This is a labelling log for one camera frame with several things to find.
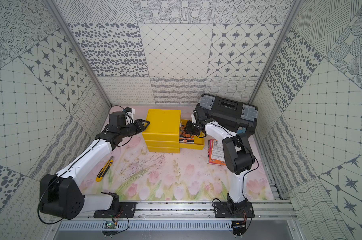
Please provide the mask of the yellow drawer cabinet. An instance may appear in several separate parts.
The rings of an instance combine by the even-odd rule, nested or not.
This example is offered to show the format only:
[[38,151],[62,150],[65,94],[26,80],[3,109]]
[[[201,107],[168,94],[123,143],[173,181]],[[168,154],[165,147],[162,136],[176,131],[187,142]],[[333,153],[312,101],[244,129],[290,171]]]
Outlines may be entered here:
[[149,109],[146,120],[150,124],[142,135],[149,152],[180,153],[180,110]]

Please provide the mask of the orange seed bag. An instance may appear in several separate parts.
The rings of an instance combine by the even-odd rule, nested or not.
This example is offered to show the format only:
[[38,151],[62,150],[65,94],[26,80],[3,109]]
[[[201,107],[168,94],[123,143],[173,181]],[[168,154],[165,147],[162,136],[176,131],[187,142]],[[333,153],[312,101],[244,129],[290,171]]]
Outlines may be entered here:
[[194,144],[194,136],[185,131],[185,125],[181,125],[179,133],[179,142],[183,144]]

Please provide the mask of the yellow top drawer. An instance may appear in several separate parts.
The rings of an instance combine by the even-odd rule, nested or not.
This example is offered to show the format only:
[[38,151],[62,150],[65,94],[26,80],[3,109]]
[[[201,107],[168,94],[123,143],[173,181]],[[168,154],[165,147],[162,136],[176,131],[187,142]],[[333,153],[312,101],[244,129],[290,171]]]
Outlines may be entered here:
[[[181,120],[180,127],[181,125],[186,126],[187,122],[187,120]],[[194,136],[194,144],[183,144],[179,142],[179,146],[181,149],[202,150],[205,146],[205,140],[204,138],[198,138]]]

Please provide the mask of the pink seed bag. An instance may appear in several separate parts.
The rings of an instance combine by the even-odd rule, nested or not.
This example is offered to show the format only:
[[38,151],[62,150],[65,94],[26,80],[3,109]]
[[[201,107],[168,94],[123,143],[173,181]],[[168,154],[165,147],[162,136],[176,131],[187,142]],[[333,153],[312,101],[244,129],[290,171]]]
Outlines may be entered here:
[[208,164],[225,166],[225,157],[223,145],[217,140],[209,140],[208,145]]

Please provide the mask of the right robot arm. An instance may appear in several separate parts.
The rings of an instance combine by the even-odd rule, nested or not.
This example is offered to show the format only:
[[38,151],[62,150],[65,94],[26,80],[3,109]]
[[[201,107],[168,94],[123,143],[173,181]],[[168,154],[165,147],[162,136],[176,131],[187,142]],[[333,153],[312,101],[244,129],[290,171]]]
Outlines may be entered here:
[[186,124],[186,132],[195,136],[210,136],[222,143],[225,164],[232,173],[228,208],[237,212],[248,207],[250,204],[245,195],[246,180],[253,171],[252,165],[258,162],[251,150],[249,137],[224,128],[216,120],[209,118],[206,110],[200,107],[193,110],[192,120]]

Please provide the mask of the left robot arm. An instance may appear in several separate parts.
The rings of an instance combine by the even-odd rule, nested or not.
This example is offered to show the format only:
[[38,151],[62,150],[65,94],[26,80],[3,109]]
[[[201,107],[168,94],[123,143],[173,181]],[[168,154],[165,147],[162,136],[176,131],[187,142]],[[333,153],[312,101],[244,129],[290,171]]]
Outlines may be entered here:
[[126,108],[109,115],[109,123],[95,136],[94,141],[68,166],[55,175],[47,174],[40,181],[40,200],[37,214],[47,214],[65,220],[94,212],[98,217],[115,218],[122,214],[116,193],[85,195],[80,185],[91,170],[109,153],[121,147],[124,138],[144,132],[149,121],[134,120],[134,109]]

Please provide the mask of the black toolbox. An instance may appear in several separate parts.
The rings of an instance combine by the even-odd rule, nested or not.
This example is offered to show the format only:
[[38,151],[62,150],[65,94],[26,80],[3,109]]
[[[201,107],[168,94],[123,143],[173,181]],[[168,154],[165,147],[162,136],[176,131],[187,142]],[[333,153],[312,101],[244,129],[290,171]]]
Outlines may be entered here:
[[257,127],[258,107],[203,94],[194,110],[194,119],[200,123],[213,119],[229,131],[251,136]]

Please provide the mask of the yellow utility knife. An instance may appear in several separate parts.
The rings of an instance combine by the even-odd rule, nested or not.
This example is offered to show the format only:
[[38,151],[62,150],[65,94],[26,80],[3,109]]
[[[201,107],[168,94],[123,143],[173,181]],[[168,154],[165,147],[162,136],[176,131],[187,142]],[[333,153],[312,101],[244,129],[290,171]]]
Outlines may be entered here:
[[97,174],[96,182],[101,182],[103,180],[103,178],[106,175],[107,171],[112,166],[113,161],[114,161],[114,157],[110,157],[109,160],[106,162],[106,164],[101,168],[101,170]]

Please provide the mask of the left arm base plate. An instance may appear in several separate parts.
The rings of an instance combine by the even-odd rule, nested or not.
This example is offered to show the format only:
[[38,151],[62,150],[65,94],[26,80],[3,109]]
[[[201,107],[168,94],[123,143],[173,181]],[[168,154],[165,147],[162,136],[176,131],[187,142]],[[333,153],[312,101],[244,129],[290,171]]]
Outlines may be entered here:
[[108,210],[95,211],[93,217],[95,219],[112,218],[121,214],[121,217],[133,218],[136,211],[136,202],[118,202],[113,203]]

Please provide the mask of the aluminium mounting rail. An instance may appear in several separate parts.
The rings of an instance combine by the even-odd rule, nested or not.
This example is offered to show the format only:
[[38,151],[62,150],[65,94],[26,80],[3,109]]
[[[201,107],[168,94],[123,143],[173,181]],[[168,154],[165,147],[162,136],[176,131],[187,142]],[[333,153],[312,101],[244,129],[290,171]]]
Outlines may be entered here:
[[120,203],[122,215],[132,220],[297,220],[288,200],[251,200],[247,210],[230,214],[223,201],[138,201]]

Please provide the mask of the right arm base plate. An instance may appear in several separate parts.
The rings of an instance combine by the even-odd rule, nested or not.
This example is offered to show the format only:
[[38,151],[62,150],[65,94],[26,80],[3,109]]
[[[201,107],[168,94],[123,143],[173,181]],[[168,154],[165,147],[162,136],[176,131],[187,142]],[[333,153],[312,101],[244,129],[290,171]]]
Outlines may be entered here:
[[254,218],[255,212],[251,202],[242,201],[240,203],[233,202],[213,202],[213,208],[216,218]]

